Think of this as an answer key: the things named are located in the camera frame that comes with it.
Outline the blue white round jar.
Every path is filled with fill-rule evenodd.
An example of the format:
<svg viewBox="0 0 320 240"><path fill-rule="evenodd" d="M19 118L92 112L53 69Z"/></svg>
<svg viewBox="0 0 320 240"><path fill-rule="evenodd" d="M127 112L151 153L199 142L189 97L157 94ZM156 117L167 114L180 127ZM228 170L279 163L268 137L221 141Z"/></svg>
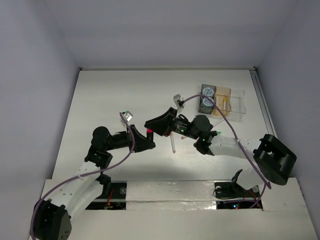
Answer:
<svg viewBox="0 0 320 240"><path fill-rule="evenodd" d="M202 94L209 98L212 98L215 95L215 89L211 87L205 87L202 89Z"/></svg>

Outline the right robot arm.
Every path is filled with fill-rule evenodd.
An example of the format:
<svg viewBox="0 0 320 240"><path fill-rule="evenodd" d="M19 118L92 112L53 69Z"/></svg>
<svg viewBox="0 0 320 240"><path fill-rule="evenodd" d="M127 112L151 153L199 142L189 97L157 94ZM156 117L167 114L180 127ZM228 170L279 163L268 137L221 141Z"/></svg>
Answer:
<svg viewBox="0 0 320 240"><path fill-rule="evenodd" d="M188 121L172 107L146 121L144 126L159 136L167 137L174 132L194 139L193 146L203 155L248 160L250 168L238 170L231 180L230 190L235 196L242 196L256 185L286 185L297 160L297 156L272 134L254 140L226 137L213 130L205 115Z"/></svg>

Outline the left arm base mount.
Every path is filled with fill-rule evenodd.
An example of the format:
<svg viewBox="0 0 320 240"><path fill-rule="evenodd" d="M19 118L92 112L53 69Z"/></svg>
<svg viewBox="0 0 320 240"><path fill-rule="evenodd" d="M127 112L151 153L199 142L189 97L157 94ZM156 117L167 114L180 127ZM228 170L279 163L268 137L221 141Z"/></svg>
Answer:
<svg viewBox="0 0 320 240"><path fill-rule="evenodd" d="M86 210L125 210L127 182L112 182L108 194L102 194L94 199Z"/></svg>

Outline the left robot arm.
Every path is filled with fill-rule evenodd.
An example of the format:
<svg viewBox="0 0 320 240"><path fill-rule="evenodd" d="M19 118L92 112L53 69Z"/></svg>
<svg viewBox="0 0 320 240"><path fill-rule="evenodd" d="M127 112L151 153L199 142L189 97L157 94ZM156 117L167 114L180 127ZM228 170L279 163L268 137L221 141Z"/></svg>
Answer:
<svg viewBox="0 0 320 240"><path fill-rule="evenodd" d="M139 153L155 148L154 133L138 132L132 124L125 131L112 135L100 126L92 133L91 146L77 172L68 180L48 191L35 205L30 224L34 240L66 240L73 223L97 197L111 195L111 177L105 172L110 168L111 150L128 148L129 153Z"/></svg>

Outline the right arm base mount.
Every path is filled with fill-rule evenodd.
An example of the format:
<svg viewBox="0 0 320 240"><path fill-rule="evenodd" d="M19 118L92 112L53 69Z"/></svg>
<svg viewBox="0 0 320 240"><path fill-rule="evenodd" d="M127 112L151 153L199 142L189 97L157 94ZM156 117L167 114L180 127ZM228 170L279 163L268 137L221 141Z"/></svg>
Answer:
<svg viewBox="0 0 320 240"><path fill-rule="evenodd" d="M212 195L216 198L217 210L263 209L258 186L257 192L254 192L253 188L246 190L238 185L237 180L242 171L238 170L231 181L214 183Z"/></svg>

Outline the black pink highlighter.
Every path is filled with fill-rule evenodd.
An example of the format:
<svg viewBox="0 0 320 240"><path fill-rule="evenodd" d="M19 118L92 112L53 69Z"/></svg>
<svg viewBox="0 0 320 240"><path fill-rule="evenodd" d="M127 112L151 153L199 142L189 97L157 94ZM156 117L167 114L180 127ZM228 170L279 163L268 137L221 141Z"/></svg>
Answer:
<svg viewBox="0 0 320 240"><path fill-rule="evenodd" d="M154 132L152 132L152 133L146 132L146 137L150 142L153 142L154 141Z"/></svg>

